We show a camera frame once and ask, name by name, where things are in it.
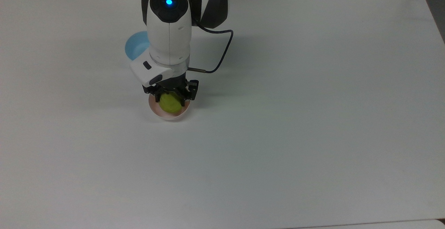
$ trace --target black cable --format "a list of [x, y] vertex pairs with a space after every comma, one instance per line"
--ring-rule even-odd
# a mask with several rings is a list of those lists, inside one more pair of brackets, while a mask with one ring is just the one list
[[221, 66], [221, 63], [223, 62], [224, 57], [226, 56], [227, 50], [229, 49], [230, 43], [232, 42], [233, 30], [229, 29], [229, 30], [223, 30], [223, 31], [213, 31], [213, 30], [209, 30], [209, 29], [201, 26], [201, 24], [199, 24], [194, 18], [193, 18], [193, 20], [196, 23], [196, 26], [198, 26], [202, 30], [206, 31], [207, 33], [211, 33], [211, 34], [226, 34], [226, 33], [230, 33], [230, 39], [229, 39], [229, 42], [227, 42], [226, 50], [224, 50], [224, 53], [221, 56], [221, 60], [219, 61], [218, 66], [216, 66], [215, 69], [213, 69], [212, 71], [207, 71], [207, 70], [193, 68], [193, 67], [189, 67], [188, 68], [189, 71], [201, 72], [201, 73], [206, 73], [206, 74], [214, 73], [214, 72], [216, 72], [216, 70], [218, 70], [219, 66]]

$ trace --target bowl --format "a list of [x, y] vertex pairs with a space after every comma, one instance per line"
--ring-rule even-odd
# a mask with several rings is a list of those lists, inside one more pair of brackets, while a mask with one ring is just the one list
[[150, 46], [147, 31], [133, 34], [125, 43], [125, 53], [130, 60], [135, 60]]
[[174, 121], [179, 120], [181, 117], [184, 116], [184, 113], [186, 113], [187, 109], [189, 108], [190, 101], [186, 101], [185, 106], [181, 108], [179, 112], [175, 113], [168, 113], [162, 110], [162, 108], [159, 106], [159, 103], [156, 102], [156, 97], [150, 94], [148, 97], [148, 104], [150, 105], [151, 111], [154, 112], [159, 118], [162, 118], [163, 120], [168, 121]]

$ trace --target white table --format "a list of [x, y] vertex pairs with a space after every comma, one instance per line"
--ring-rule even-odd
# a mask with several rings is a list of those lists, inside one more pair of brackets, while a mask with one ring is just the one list
[[[425, 0], [230, 0], [184, 120], [124, 44], [140, 0], [0, 0], [0, 221], [278, 229], [445, 217], [445, 46]], [[227, 37], [193, 30], [191, 66]]]
[[445, 226], [437, 220], [426, 220], [395, 223], [353, 224], [348, 226], [323, 226], [317, 227], [317, 229], [445, 229]]

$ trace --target tennis ball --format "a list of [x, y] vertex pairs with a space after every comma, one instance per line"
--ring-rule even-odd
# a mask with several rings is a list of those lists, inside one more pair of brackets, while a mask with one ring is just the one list
[[175, 113], [179, 112], [183, 107], [181, 106], [181, 98], [174, 92], [166, 92], [161, 94], [159, 98], [159, 107], [164, 112]]

